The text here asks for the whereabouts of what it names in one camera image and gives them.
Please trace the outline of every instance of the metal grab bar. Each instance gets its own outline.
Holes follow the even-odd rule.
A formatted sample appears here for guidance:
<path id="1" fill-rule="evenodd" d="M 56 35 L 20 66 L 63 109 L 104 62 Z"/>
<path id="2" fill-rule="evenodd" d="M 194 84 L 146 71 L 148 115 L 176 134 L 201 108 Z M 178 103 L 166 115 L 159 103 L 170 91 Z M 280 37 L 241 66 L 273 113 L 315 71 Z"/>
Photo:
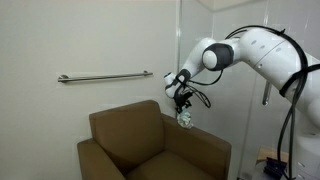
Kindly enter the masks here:
<path id="1" fill-rule="evenodd" d="M 60 75 L 58 82 L 67 83 L 70 81 L 87 81 L 87 80 L 97 80 L 97 79 L 114 79 L 114 78 L 127 78 L 127 77 L 136 77 L 136 76 L 150 76 L 153 73 L 148 71 L 143 71 L 143 73 L 136 74 L 121 74 L 121 75 L 109 75 L 109 76 L 91 76 L 91 77 L 75 77 L 69 78 L 67 75 Z"/>

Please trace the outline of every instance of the white wall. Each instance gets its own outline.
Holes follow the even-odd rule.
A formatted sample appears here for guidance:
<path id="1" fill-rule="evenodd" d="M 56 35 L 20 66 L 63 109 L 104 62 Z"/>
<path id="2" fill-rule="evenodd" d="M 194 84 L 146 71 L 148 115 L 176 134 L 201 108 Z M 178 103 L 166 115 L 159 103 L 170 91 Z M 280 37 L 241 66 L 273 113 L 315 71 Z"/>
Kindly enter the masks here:
<path id="1" fill-rule="evenodd" d="M 0 179 L 78 180 L 88 115 L 145 99 L 174 115 L 176 2 L 0 1 Z M 154 76 L 62 84 L 69 76 Z"/>
<path id="2" fill-rule="evenodd" d="M 183 43 L 180 64 L 183 64 L 192 47 L 204 35 L 219 41 L 236 28 L 250 24 L 286 28 L 286 32 L 305 51 L 320 58 L 320 41 L 317 38 L 320 1 L 189 0 L 183 3 L 187 6 L 184 8 L 185 14 L 193 14 L 198 21 L 202 21 L 197 24 L 204 25 L 196 26 L 193 19 L 182 19 L 189 26 L 181 30 Z M 218 74 L 204 71 L 195 79 L 212 82 Z M 260 75 L 246 64 L 240 63 L 226 69 L 216 85 L 197 86 L 212 101 L 211 109 L 206 109 L 196 97 L 191 98 L 193 107 L 190 112 L 194 124 L 231 142 L 233 146 L 229 179 L 235 179 L 238 172 L 240 177 L 250 179 L 260 146 L 276 148 L 280 128 L 290 104 L 273 88 L 270 104 L 262 106 L 264 85 L 265 80 Z"/>

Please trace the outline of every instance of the white robotic arm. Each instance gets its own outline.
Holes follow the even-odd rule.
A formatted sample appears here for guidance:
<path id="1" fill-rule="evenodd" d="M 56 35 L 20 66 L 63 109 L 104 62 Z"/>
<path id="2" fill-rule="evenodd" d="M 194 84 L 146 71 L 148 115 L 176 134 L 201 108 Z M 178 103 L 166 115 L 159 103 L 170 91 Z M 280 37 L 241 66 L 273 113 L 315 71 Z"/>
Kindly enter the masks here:
<path id="1" fill-rule="evenodd" d="M 305 54 L 309 65 L 320 63 Z M 302 67 L 297 50 L 287 39 L 255 28 L 245 32 L 241 38 L 218 43 L 210 38 L 200 41 L 177 76 L 172 73 L 165 76 L 166 94 L 174 98 L 178 109 L 188 106 L 186 102 L 191 95 L 183 93 L 184 84 L 204 67 L 219 71 L 237 62 L 247 63 L 278 90 Z M 283 96 L 292 102 L 297 87 L 298 81 L 294 81 L 282 92 Z M 297 134 L 297 179 L 320 180 L 320 71 L 309 73 L 296 107 L 308 119 Z"/>

